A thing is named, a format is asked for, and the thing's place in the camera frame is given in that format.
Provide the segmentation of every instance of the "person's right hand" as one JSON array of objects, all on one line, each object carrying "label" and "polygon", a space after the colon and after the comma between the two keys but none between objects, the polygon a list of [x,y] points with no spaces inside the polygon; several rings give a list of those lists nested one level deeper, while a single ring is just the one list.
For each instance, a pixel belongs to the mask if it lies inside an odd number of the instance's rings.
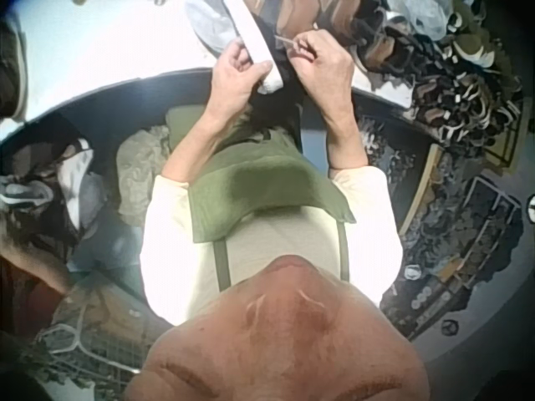
[{"label": "person's right hand", "polygon": [[341,113],[353,114],[354,62],[349,53],[325,30],[300,33],[294,41],[315,53],[315,57],[308,57],[306,52],[288,50],[299,80],[324,117],[336,119]]}]

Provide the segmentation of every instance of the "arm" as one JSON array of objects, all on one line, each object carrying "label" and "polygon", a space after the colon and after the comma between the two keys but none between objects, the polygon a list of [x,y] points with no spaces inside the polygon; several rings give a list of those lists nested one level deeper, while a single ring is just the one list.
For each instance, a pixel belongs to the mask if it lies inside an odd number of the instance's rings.
[{"label": "arm", "polygon": [[353,59],[324,30],[301,33],[295,41],[314,53],[314,57],[305,57],[303,52],[288,50],[290,62],[327,125],[331,177],[340,170],[368,165],[351,102]]},{"label": "arm", "polygon": [[239,39],[232,42],[214,67],[204,115],[178,144],[161,175],[176,182],[193,182],[245,109],[254,86],[271,68],[270,62],[252,64],[243,43]]}]

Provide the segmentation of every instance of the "white strip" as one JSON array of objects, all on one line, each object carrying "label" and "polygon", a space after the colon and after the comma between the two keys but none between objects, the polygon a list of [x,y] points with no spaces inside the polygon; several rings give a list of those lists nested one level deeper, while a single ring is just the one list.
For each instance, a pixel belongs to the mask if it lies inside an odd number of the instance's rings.
[{"label": "white strip", "polygon": [[268,45],[247,6],[243,0],[224,0],[224,2],[228,12],[231,14],[236,30],[243,39],[251,60],[254,63],[261,63],[262,61],[271,61],[273,63],[273,69],[262,82],[264,89],[268,93],[281,89],[284,86],[283,78],[278,72]]}]

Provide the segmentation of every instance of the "white t-shirt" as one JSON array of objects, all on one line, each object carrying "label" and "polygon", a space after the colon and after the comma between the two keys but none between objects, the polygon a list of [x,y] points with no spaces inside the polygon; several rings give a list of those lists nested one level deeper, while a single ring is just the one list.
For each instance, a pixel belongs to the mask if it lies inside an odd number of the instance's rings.
[{"label": "white t-shirt", "polygon": [[[333,179],[357,221],[346,224],[350,282],[379,305],[400,270],[402,248],[385,174],[375,167],[342,170]],[[211,242],[194,244],[188,184],[156,177],[145,221],[141,272],[153,311],[176,326],[219,295]],[[227,237],[231,283],[273,259],[299,255],[340,277],[336,220],[315,207],[246,216]]]}]

